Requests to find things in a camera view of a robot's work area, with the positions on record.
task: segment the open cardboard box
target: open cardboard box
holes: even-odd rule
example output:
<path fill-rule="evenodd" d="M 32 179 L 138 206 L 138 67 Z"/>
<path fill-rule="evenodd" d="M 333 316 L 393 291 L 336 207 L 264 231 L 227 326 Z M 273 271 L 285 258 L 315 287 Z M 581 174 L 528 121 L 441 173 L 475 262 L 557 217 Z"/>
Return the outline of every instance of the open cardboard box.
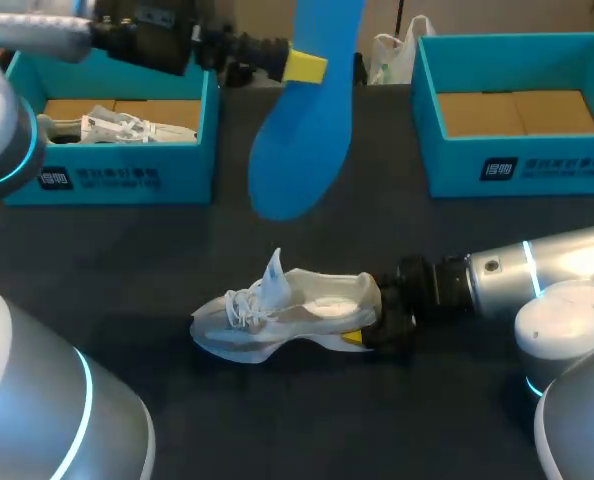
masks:
<path fill-rule="evenodd" d="M 94 50 L 79 64 L 18 53 L 7 76 L 34 112 L 56 120 L 81 118 L 102 105 L 197 132 L 193 143 L 50 144 L 37 181 L 10 195 L 8 205 L 210 202 L 219 120 L 215 72 L 191 63 L 183 76 L 168 75 Z"/>
<path fill-rule="evenodd" d="M 594 33 L 422 37 L 412 92 L 433 196 L 594 194 Z"/>

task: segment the shoelace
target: shoelace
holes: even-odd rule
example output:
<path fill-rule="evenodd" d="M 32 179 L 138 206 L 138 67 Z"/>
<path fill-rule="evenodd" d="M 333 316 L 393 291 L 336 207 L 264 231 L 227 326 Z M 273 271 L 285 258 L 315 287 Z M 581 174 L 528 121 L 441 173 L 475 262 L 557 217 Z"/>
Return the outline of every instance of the shoelace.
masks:
<path fill-rule="evenodd" d="M 226 316 L 233 328 L 246 328 L 248 325 L 259 325 L 261 320 L 271 320 L 268 313 L 260 310 L 257 305 L 260 286 L 261 280 L 257 280 L 250 288 L 228 290 L 224 295 Z"/>
<path fill-rule="evenodd" d="M 119 140 L 126 140 L 126 141 L 146 141 L 149 138 L 150 131 L 146 122 L 140 118 L 134 117 L 127 113 L 124 113 L 125 116 L 130 118 L 130 122 L 123 120 L 120 123 L 122 133 L 128 134 L 129 136 L 121 136 L 117 135 Z M 140 132 L 135 131 L 135 127 L 141 128 Z"/>

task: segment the blue insole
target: blue insole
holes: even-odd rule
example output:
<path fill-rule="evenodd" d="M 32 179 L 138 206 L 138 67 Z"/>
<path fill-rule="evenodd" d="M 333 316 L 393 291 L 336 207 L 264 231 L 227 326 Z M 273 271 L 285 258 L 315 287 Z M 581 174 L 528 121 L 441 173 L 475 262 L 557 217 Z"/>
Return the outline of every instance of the blue insole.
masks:
<path fill-rule="evenodd" d="M 250 153 L 253 208 L 288 220 L 333 183 L 352 136 L 353 55 L 364 0 L 299 0 L 293 48 L 328 60 L 321 85 L 288 82 Z"/>

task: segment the cardboard bottom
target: cardboard bottom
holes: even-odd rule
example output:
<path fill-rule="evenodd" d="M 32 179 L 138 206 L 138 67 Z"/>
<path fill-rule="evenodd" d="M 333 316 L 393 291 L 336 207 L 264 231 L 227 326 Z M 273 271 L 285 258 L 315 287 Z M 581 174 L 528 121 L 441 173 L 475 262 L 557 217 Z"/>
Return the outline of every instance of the cardboard bottom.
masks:
<path fill-rule="evenodd" d="M 594 119 L 579 90 L 440 93 L 449 137 L 594 135 Z"/>
<path fill-rule="evenodd" d="M 52 99 L 44 113 L 53 120 L 72 120 L 87 115 L 95 105 L 154 123 L 199 129 L 201 100 Z"/>

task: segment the wall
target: wall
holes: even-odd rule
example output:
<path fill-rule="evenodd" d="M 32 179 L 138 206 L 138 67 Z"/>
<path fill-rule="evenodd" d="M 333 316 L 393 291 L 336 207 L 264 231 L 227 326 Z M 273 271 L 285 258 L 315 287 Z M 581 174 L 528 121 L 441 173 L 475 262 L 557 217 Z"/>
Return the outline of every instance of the wall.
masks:
<path fill-rule="evenodd" d="M 203 0 L 237 30 L 257 36 L 291 36 L 295 0 Z M 366 0 L 358 48 L 370 55 L 372 38 L 391 33 L 398 0 Z M 406 0 L 402 28 L 415 15 L 430 17 L 439 33 L 594 30 L 593 0 Z"/>

